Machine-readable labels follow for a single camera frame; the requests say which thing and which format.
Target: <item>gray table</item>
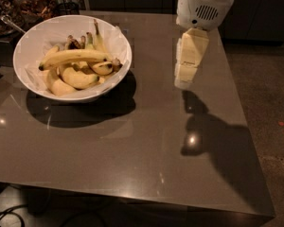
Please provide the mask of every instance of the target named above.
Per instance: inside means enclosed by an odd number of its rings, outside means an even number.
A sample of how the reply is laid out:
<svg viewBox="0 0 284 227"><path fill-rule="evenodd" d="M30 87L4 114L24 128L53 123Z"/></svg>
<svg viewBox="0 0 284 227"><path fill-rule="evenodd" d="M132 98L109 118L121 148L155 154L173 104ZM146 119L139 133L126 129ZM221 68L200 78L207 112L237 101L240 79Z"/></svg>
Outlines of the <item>gray table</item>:
<svg viewBox="0 0 284 227"><path fill-rule="evenodd" d="M0 68L0 182L272 218L218 30L182 91L173 85L175 16L82 14L121 27L131 72L98 101L71 105L34 95Z"/></svg>

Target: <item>dark floor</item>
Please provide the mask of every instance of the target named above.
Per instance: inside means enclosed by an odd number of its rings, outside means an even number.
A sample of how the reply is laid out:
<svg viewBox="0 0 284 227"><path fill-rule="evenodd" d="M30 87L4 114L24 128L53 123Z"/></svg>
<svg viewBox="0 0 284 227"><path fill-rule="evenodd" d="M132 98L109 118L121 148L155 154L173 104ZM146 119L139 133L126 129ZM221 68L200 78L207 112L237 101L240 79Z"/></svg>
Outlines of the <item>dark floor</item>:
<svg viewBox="0 0 284 227"><path fill-rule="evenodd" d="M227 59L275 206L265 227L284 226L284 44L225 44Z"/></svg>
<svg viewBox="0 0 284 227"><path fill-rule="evenodd" d="M263 227L284 227L284 44L272 46L227 43L224 47L275 206L275 219ZM0 195L0 209L29 201L29 198L23 199L23 191L16 187L9 186ZM74 198L67 194L62 197L65 200L70 198L76 200L72 201L72 205L69 205L69 201L53 200L50 206L53 211L45 212L45 215L37 217L30 215L26 208L17 210L17 213L25 219L26 226L83 227L90 226L90 222L93 222L93 226L104 226L97 215L84 215L84 213L73 216L71 225L67 223L63 225L70 216L80 212L82 205L88 206L99 199L97 197ZM111 204L105 199L99 203ZM141 224L134 226L148 226L143 225L141 219L139 221ZM3 218L0 224L8 227L20 226L19 219L14 216Z"/></svg>

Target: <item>bowl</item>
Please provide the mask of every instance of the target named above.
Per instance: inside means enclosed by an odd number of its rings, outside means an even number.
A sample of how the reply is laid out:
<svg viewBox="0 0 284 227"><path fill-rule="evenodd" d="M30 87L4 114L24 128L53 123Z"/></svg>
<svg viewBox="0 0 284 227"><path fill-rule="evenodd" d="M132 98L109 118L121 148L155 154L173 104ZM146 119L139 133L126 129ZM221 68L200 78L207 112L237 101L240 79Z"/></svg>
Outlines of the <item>bowl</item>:
<svg viewBox="0 0 284 227"><path fill-rule="evenodd" d="M40 61L55 44L64 47L67 36L75 39L96 33L94 19L98 22L99 32L107 50L123 64L121 69L102 84L78 90L77 92L55 96L45 86L43 72L39 70ZM13 67L18 79L33 93L61 102L89 102L107 94L127 75L132 63L131 46L117 26L91 16L65 15L45 20L32 27L19 40L13 54Z"/></svg>

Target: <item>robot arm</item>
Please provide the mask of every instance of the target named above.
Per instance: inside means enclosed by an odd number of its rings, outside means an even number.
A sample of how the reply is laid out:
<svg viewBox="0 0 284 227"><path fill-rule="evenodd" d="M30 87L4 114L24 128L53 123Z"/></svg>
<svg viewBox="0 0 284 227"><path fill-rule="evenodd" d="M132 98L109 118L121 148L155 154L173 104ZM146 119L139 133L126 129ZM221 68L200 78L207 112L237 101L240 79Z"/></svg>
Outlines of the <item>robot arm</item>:
<svg viewBox="0 0 284 227"><path fill-rule="evenodd" d="M187 32L177 44L175 86L189 87L209 43L207 32L222 23L233 3L234 0L178 0L176 23Z"/></svg>

